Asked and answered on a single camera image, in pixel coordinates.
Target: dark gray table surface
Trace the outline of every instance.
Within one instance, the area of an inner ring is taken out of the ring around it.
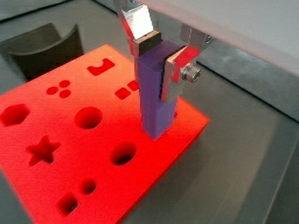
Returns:
[[[49,22],[61,36],[78,24],[85,52],[110,44],[129,57],[116,15],[89,0],[0,23],[0,41]],[[0,60],[0,94],[21,83]],[[297,122],[206,69],[182,97],[209,125],[124,223],[264,223],[295,153]],[[30,223],[2,177],[0,195],[0,222]]]

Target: star-shaped hole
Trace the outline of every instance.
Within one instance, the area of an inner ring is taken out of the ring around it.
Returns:
[[[32,153],[29,166],[36,165],[40,161],[50,164],[53,162],[52,153],[60,148],[60,143],[50,143],[49,138],[44,136],[40,142],[26,147],[26,151]]]

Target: hexagonal hole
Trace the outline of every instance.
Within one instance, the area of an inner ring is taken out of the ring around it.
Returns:
[[[16,104],[9,106],[2,114],[0,120],[4,126],[10,126],[22,123],[25,117],[30,114],[30,110],[24,104]]]

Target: diamond-shaped hole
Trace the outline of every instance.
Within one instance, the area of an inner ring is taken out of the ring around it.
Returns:
[[[25,117],[30,114],[30,110],[24,104],[16,104],[9,106],[2,114],[0,120],[4,126],[10,126],[22,123]]]
[[[126,85],[133,91],[136,91],[138,89],[138,85],[134,80],[132,80]]]
[[[64,216],[69,215],[77,206],[78,206],[78,201],[74,198],[74,196],[69,193],[61,197],[57,203],[57,208],[60,210],[60,213]]]
[[[112,153],[112,163],[125,165],[136,155],[136,146],[133,143],[121,143]]]
[[[121,87],[116,92],[114,92],[116,97],[122,101],[129,95],[129,91]]]

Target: white panel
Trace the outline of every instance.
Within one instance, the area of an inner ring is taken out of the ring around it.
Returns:
[[[297,0],[137,0],[299,76]]]

